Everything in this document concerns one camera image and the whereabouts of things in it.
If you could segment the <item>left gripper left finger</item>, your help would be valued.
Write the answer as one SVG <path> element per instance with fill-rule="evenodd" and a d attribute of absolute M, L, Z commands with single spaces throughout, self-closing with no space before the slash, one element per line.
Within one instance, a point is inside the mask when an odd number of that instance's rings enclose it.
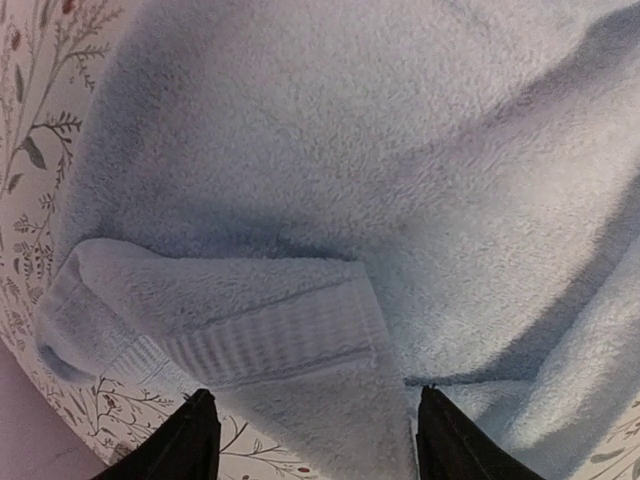
<path fill-rule="evenodd" d="M 215 397 L 199 389 L 137 449 L 94 479 L 213 480 L 220 440 Z"/>

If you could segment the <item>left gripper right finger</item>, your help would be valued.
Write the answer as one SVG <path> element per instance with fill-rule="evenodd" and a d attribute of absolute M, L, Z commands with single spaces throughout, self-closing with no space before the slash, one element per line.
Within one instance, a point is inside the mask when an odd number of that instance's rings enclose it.
<path fill-rule="evenodd" d="M 422 480 L 542 480 L 433 386 L 422 389 L 416 445 Z"/>

